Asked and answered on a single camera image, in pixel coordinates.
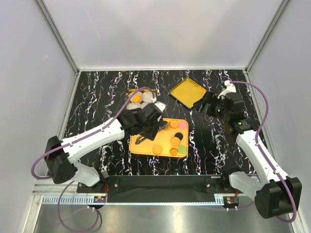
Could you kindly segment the black round cookie right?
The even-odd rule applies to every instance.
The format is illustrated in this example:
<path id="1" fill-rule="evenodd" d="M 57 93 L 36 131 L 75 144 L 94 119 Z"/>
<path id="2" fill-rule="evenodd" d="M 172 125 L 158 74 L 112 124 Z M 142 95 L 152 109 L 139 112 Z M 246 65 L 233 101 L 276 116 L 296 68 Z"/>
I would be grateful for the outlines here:
<path id="1" fill-rule="evenodd" d="M 174 136 L 177 137 L 179 140 L 183 139 L 183 134 L 180 132 L 176 133 Z"/>

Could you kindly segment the white paper cup front-left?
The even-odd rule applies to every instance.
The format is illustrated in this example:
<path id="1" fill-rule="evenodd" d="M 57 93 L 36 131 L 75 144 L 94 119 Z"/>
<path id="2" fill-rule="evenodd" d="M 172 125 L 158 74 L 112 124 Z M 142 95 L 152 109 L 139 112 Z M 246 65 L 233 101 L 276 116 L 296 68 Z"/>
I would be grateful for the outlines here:
<path id="1" fill-rule="evenodd" d="M 129 103 L 126 107 L 127 110 L 136 110 L 136 109 L 141 109 L 141 104 L 140 103 Z"/>

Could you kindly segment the white paper cup back-left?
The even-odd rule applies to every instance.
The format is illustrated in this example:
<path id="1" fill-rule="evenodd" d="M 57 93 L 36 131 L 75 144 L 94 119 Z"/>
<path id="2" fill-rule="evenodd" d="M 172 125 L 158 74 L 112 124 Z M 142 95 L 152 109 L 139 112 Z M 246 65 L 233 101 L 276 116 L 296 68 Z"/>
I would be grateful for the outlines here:
<path id="1" fill-rule="evenodd" d="M 142 102 L 142 92 L 138 91 L 137 93 L 130 93 L 129 94 L 130 102 L 131 103 L 141 103 Z"/>

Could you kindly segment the tan dotted cookie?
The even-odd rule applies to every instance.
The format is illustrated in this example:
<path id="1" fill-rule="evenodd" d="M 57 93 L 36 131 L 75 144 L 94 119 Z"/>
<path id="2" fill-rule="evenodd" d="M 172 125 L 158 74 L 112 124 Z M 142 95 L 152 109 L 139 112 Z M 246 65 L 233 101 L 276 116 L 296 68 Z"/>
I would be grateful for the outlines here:
<path id="1" fill-rule="evenodd" d="M 178 123 L 177 120 L 171 120 L 170 121 L 170 126 L 175 129 L 175 128 L 177 128 L 179 126 L 179 123 Z"/>
<path id="2" fill-rule="evenodd" d="M 178 137 L 173 137 L 171 139 L 171 145 L 172 146 L 176 147 L 176 146 L 179 146 L 179 144 L 180 144 L 180 139 Z"/>
<path id="3" fill-rule="evenodd" d="M 162 153 L 162 150 L 163 149 L 162 149 L 162 147 L 160 145 L 155 145 L 152 148 L 153 153 L 156 154 L 156 155 L 160 155 Z"/>

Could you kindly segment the right orange connector board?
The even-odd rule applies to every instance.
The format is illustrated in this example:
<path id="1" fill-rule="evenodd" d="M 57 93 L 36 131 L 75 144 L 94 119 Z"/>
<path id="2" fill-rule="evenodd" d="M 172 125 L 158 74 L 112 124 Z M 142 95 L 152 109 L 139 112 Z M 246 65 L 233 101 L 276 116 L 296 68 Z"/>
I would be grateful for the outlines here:
<path id="1" fill-rule="evenodd" d="M 240 199 L 238 196 L 224 197 L 224 204 L 229 206 L 238 206 Z"/>

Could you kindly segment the gold tin lid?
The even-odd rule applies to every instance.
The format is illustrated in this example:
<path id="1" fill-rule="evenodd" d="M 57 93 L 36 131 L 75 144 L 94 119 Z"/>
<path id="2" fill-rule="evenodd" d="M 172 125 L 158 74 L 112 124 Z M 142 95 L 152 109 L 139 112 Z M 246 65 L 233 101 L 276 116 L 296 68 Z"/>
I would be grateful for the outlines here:
<path id="1" fill-rule="evenodd" d="M 179 82 L 171 91 L 170 95 L 178 100 L 188 109 L 194 107 L 194 103 L 199 101 L 207 92 L 201 85 L 190 78 Z"/>

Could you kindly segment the yellow plastic tray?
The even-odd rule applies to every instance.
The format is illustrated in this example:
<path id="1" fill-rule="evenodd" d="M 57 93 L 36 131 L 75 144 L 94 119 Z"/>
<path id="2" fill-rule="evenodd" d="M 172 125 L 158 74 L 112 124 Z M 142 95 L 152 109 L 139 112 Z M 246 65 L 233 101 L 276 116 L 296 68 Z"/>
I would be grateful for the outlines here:
<path id="1" fill-rule="evenodd" d="M 171 120 L 185 121 L 184 119 L 174 119 L 174 118 L 164 118 L 165 121 L 170 122 Z M 180 145 L 187 147 L 187 152 L 185 154 L 177 154 L 176 156 L 170 155 L 171 148 L 178 148 L 179 146 L 172 146 L 171 139 L 175 137 L 176 133 L 182 133 L 183 139 L 180 140 Z M 159 131 L 154 139 L 151 140 L 143 140 L 141 143 L 137 144 L 136 141 L 141 140 L 140 135 L 134 135 L 130 137 L 129 141 L 129 150 L 131 153 L 139 154 L 139 155 L 150 155 L 150 156 L 162 156 L 162 157 L 175 157 L 175 158 L 183 158 L 188 154 L 188 144 L 189 144 L 189 124 L 186 129 L 181 129 L 179 127 L 172 128 L 171 126 L 165 130 Z M 153 153 L 152 148 L 155 145 L 160 145 L 162 147 L 162 153 L 160 155 L 156 155 Z"/>

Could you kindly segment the green round cookie right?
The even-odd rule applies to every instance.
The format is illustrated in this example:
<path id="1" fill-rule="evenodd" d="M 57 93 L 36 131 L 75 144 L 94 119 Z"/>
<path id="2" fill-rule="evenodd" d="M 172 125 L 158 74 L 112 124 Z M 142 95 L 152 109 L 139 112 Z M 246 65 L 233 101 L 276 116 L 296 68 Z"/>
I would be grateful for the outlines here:
<path id="1" fill-rule="evenodd" d="M 187 147 L 183 146 L 183 145 L 180 145 L 178 148 L 177 148 L 177 151 L 179 154 L 185 154 L 187 152 Z"/>

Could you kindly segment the orange swirl cookie bottom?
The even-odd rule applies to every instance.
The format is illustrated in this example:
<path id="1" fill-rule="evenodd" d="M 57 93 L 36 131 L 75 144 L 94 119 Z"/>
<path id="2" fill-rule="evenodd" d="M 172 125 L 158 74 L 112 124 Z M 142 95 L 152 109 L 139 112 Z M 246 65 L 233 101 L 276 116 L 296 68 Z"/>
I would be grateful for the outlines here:
<path id="1" fill-rule="evenodd" d="M 170 149 L 170 155 L 176 156 L 177 154 L 178 154 L 177 148 L 171 148 L 171 149 Z"/>

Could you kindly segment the pink round cookie right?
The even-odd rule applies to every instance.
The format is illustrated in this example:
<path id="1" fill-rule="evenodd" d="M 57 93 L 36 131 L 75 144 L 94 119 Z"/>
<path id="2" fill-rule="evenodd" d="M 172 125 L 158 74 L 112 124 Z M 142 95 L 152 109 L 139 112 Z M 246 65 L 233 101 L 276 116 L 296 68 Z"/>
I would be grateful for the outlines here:
<path id="1" fill-rule="evenodd" d="M 179 124 L 178 124 L 179 128 L 181 129 L 186 129 L 188 127 L 188 124 L 187 122 L 185 121 L 180 121 Z"/>

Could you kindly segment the tan dotted cookie bottom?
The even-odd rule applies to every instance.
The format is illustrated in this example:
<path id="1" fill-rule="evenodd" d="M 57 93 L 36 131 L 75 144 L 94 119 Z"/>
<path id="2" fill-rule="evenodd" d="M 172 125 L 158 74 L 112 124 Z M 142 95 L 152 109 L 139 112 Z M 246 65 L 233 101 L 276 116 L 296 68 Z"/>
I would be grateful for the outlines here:
<path id="1" fill-rule="evenodd" d="M 162 147 L 160 145 L 155 145 L 152 148 L 153 153 L 156 154 L 156 155 L 160 155 L 162 153 L 162 150 L 163 149 L 162 149 Z"/>

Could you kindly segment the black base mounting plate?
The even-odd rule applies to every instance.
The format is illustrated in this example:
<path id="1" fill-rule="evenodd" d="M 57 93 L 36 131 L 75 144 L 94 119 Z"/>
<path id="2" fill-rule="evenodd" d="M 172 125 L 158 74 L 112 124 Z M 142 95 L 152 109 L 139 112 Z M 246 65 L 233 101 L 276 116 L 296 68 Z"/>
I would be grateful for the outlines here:
<path id="1" fill-rule="evenodd" d="M 195 190 L 212 194 L 233 194 L 236 189 L 224 186 L 221 175 L 109 176 L 104 180 L 111 193 L 131 190 Z"/>

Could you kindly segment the tan dotted cookie top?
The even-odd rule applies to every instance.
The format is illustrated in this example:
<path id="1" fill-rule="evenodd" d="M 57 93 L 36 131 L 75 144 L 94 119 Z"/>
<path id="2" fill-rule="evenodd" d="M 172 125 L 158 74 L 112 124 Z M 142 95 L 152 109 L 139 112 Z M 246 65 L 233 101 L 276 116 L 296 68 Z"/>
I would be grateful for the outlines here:
<path id="1" fill-rule="evenodd" d="M 175 128 L 177 128 L 179 126 L 179 123 L 178 123 L 177 120 L 171 120 L 170 121 L 170 126 L 175 129 Z"/>

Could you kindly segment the orange fish cookie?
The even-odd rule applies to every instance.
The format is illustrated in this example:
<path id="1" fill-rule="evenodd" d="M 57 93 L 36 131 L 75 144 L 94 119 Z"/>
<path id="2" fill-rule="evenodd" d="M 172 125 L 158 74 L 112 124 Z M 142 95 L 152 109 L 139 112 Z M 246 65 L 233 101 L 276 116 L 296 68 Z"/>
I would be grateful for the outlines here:
<path id="1" fill-rule="evenodd" d="M 135 94 L 134 97 L 132 98 L 132 102 L 134 102 L 134 103 L 141 102 L 141 95 Z"/>

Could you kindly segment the white paper cup back-right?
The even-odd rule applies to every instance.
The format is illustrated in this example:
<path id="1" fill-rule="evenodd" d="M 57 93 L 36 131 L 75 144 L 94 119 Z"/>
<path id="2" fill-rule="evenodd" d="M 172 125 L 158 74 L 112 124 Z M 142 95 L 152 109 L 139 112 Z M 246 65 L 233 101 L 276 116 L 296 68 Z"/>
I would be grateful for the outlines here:
<path id="1" fill-rule="evenodd" d="M 156 102 L 156 95 L 154 94 L 154 92 L 145 91 L 142 93 L 142 101 L 154 103 L 154 102 Z"/>

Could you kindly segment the left orange connector board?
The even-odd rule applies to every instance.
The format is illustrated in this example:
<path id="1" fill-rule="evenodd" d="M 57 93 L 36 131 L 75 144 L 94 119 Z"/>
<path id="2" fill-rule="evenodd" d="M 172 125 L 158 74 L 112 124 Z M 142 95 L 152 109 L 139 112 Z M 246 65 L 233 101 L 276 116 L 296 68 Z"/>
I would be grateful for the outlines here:
<path id="1" fill-rule="evenodd" d="M 94 196 L 93 203 L 104 204 L 106 203 L 107 196 Z"/>

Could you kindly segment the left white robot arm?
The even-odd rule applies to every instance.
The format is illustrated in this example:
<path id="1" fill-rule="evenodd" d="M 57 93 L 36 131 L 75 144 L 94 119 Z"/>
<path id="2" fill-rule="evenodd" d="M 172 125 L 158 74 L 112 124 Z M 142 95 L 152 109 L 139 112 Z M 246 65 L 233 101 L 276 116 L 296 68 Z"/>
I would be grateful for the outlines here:
<path id="1" fill-rule="evenodd" d="M 59 139 L 51 137 L 46 145 L 45 163 L 55 184 L 76 181 L 94 192 L 104 189 L 104 175 L 98 169 L 79 162 L 89 152 L 123 139 L 126 135 L 137 135 L 139 142 L 153 141 L 167 122 L 163 119 L 166 105 L 162 102 L 148 103 L 143 108 L 122 110 L 105 123 L 82 134 Z"/>

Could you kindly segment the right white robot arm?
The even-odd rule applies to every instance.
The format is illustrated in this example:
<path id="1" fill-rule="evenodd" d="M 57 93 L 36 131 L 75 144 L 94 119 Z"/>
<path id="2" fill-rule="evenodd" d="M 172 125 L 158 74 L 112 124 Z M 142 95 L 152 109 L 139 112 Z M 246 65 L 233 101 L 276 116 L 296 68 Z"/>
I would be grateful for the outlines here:
<path id="1" fill-rule="evenodd" d="M 230 168 L 221 175 L 221 188 L 225 192 L 237 189 L 247 195 L 264 218 L 291 213 L 297 215 L 302 183 L 291 178 L 274 160 L 262 141 L 259 129 L 244 114 L 244 101 L 238 93 L 217 95 L 206 92 L 194 103 L 198 112 L 207 111 L 210 117 L 220 118 L 226 131 L 235 139 L 255 168 L 258 178 L 252 178 L 238 168 Z"/>

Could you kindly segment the orange connector board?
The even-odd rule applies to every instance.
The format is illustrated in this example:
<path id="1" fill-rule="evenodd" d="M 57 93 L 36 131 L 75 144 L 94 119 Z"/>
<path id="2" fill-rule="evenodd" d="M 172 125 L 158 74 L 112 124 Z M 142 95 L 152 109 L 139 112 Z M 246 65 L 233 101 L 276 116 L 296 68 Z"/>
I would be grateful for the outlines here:
<path id="1" fill-rule="evenodd" d="M 107 196 L 94 196 L 93 203 L 104 204 L 106 203 Z"/>
<path id="2" fill-rule="evenodd" d="M 238 206 L 240 199 L 238 196 L 224 197 L 224 204 L 229 206 Z"/>

